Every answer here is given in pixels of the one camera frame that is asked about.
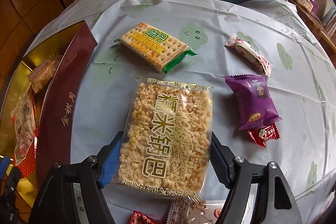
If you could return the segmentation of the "white Ba Zhen snack packet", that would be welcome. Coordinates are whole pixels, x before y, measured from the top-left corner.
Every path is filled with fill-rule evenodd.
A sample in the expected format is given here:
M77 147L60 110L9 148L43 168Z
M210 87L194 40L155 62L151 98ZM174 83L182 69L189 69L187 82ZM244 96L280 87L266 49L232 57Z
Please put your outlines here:
M224 200L191 201L179 198L172 202L167 224L216 223L224 206Z

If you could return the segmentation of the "purple pastry packet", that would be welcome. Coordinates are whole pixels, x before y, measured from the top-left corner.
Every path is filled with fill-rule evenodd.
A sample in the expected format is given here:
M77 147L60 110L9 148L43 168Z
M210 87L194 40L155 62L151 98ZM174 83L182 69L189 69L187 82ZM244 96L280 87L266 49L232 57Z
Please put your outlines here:
M225 82L238 102L240 131L259 129L282 120L263 76L251 74L226 76Z

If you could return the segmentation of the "red checkered rice-stick snack bag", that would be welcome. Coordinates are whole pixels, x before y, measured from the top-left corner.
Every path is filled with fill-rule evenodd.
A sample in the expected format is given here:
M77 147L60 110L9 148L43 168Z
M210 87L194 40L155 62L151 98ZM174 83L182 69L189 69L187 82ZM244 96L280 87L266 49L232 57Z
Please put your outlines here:
M34 91L31 85L20 95L10 115L16 136L14 165L20 170L21 178L27 178L36 167L35 141L38 134Z

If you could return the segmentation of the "puffed rice cake pack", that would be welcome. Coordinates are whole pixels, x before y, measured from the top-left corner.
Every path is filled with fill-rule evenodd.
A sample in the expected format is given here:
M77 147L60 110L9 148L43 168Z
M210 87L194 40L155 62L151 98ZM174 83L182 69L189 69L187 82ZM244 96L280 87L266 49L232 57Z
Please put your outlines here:
M213 87L137 78L113 182L198 200L210 160Z

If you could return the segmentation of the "small red candy packet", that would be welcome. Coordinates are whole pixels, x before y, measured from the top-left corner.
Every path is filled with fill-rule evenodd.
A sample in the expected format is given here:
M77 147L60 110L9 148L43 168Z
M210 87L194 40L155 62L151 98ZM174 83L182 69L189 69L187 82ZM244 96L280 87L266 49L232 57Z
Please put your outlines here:
M264 126L260 129L248 130L248 135L251 137L254 143L260 147L266 147L266 142L269 140L277 140L280 138L280 134L275 123Z

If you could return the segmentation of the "cloud-print tablecloth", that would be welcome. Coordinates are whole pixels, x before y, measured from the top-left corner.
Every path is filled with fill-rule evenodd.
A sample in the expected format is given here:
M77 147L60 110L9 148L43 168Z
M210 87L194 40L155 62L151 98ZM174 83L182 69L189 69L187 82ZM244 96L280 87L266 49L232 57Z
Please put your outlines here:
M85 20L97 47L82 78L71 130L57 129L38 140L38 172L55 161L80 162L123 130L138 76L162 79L145 60L116 44L123 33L146 22L189 44L187 57L166 79L214 88L213 132L236 155L253 163L275 161L297 200L303 223L314 223L333 200L335 183L335 68L327 54L279 0L242 6L218 0L75 0L45 26L33 46ZM254 67L224 44L238 34L272 65L267 81L282 117L278 140L265 148L240 132L239 111L226 75L254 73Z

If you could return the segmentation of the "clear pastry snack pack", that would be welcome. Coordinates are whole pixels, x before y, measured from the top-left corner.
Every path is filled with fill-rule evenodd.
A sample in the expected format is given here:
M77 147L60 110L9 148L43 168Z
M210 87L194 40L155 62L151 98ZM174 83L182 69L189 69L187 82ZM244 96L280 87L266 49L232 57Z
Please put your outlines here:
M50 59L43 61L28 75L34 93L39 93L52 79L61 59L62 55L52 55Z

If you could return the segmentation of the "pink floral snack bar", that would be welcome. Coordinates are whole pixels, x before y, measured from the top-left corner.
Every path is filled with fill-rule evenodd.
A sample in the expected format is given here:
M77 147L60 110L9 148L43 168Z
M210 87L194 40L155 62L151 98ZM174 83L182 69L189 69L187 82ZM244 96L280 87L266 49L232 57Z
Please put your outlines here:
M270 77L272 67L268 60L248 42L233 34L225 43L226 47L233 48L247 59L255 68Z

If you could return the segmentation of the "gold and maroon tin box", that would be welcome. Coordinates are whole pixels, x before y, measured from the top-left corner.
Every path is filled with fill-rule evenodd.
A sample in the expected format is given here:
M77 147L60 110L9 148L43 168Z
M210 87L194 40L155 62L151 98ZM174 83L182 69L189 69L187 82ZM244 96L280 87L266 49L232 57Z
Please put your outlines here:
M34 96L38 134L25 159L25 165L32 166L33 171L20 180L16 191L16 204L24 215L30 213L52 164L70 162L76 96L96 46L84 20L51 35L21 59L1 95L1 156L7 155L17 163L18 155L14 153L17 138L10 112L29 87L28 75L43 61L60 61L54 77Z

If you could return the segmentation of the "green cracker pack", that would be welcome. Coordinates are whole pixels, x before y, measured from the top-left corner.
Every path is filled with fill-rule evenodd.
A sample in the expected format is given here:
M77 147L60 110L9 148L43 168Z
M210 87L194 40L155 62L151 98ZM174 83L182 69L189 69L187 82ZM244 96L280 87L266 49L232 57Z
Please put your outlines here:
M197 55L184 42L145 22L140 22L128 30L117 41L164 74L169 73L186 56Z

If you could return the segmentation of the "wooden side table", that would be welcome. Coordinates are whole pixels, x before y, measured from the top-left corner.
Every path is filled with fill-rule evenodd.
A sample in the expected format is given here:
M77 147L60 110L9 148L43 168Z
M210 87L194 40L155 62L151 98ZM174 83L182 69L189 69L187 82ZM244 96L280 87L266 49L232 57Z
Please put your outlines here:
M310 13L308 13L306 8L304 8L302 5L299 5L294 0L287 1L296 5L299 17L307 25L315 38L320 42L327 55L329 57L333 57L335 55L335 42L331 39L331 36L327 34L327 31L325 30L319 19L316 16L314 17Z

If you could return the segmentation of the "purple small bag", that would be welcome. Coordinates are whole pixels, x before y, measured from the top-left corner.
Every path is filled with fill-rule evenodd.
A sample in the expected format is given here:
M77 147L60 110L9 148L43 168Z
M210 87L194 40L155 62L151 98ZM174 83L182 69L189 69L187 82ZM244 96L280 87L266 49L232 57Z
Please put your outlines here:
M310 14L315 17L317 15L319 4L316 2L316 0L310 0L311 4L313 5Z

